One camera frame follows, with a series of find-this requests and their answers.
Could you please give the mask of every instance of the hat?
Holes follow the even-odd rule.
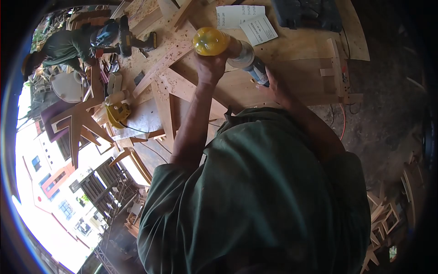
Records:
[[[34,53],[36,53],[36,51],[26,55],[26,57],[23,60],[23,64],[21,65],[21,73],[23,74],[24,81],[27,81],[29,75],[31,75],[35,71],[32,65],[32,60],[34,59],[35,56]]]

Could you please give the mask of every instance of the orange extension cord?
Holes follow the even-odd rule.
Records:
[[[344,107],[342,106],[341,103],[339,103],[339,106],[340,106],[341,109],[342,109],[342,114],[344,114],[344,129],[342,130],[341,138],[339,138],[339,140],[342,141],[342,138],[344,137],[344,133],[345,133],[345,123],[346,123],[346,118],[345,118],[345,110],[344,110]]]

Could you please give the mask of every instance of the workshop floor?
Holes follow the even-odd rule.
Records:
[[[400,31],[400,20],[392,8],[380,0],[352,2],[367,39],[371,61],[348,60],[352,92],[363,93],[364,101],[346,106],[342,142],[361,159],[367,188],[376,190],[382,182],[390,185],[399,181],[403,163],[412,151],[421,149],[413,135],[420,132],[427,96],[406,78],[421,84],[422,68],[415,52],[409,50],[413,49],[412,43]],[[344,123],[342,110],[339,105],[332,107],[332,129],[340,137]],[[331,124],[330,105],[311,109]],[[209,125],[209,139],[217,128]],[[162,144],[157,140],[135,144],[149,170],[169,160],[170,153]]]

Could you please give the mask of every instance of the man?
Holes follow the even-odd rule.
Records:
[[[44,67],[58,64],[69,65],[85,78],[85,73],[79,64],[78,57],[89,66],[93,66],[96,63],[96,59],[91,57],[90,54],[90,36],[101,27],[83,25],[81,28],[73,31],[60,30],[52,34],[40,51],[28,54],[23,61],[21,72],[25,77],[25,81],[41,63]]]
[[[359,158],[270,70],[270,87],[257,88],[283,109],[228,116],[204,148],[226,55],[195,56],[198,86],[141,216],[146,272],[360,270],[371,223]]]

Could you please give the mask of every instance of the hand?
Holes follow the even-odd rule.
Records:
[[[97,60],[94,57],[90,57],[88,58],[87,61],[85,61],[85,63],[87,64],[87,66],[92,67],[96,64]]]
[[[208,84],[216,86],[225,72],[228,54],[223,52],[216,56],[202,56],[194,53],[194,58],[198,71],[198,85]]]
[[[78,74],[83,78],[86,79],[87,75],[85,74],[85,72],[83,72],[82,70],[78,71]]]
[[[296,97],[289,91],[281,77],[274,74],[267,66],[265,70],[269,80],[269,87],[260,84],[257,84],[255,87],[265,93],[272,101],[287,109],[292,102],[297,101]]]

